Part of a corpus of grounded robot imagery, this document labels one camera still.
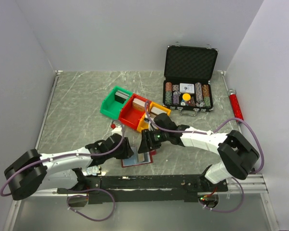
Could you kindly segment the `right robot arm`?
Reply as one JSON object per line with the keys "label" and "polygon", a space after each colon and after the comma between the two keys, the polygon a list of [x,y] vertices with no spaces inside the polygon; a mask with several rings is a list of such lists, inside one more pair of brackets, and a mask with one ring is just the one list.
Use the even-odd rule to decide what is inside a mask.
{"label": "right robot arm", "polygon": [[260,154],[237,130],[229,133],[202,131],[188,125],[176,125],[166,113],[157,115],[153,122],[156,129],[144,129],[138,153],[161,147],[169,141],[173,145],[199,148],[217,154],[221,161],[203,172],[201,188],[207,192],[228,178],[246,179],[258,161]]}

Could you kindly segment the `gold striped credit card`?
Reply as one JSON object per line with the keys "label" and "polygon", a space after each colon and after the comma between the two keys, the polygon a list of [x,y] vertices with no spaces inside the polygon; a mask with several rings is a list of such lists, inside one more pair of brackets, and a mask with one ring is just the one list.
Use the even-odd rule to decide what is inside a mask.
{"label": "gold striped credit card", "polygon": [[145,161],[145,154],[138,154],[137,155],[137,162],[141,163]]}

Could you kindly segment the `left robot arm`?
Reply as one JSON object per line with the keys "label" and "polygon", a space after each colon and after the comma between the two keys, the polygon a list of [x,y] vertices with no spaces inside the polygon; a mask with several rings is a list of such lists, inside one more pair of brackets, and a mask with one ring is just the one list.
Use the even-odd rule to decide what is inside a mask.
{"label": "left robot arm", "polygon": [[77,150],[40,154],[31,149],[22,154],[4,171],[9,195],[15,200],[28,198],[44,189],[65,188],[74,193],[85,189],[85,180],[75,169],[100,166],[110,158],[128,159],[133,155],[127,137],[113,134],[106,140],[87,144]]}

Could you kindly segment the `red leather card holder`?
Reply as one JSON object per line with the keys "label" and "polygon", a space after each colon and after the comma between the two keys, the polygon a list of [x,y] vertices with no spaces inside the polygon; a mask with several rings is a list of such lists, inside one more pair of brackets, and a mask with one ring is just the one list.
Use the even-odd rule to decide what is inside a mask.
{"label": "red leather card holder", "polygon": [[153,163],[153,156],[156,154],[156,150],[139,154],[136,147],[131,148],[133,155],[128,159],[121,160],[121,167],[132,167]]}

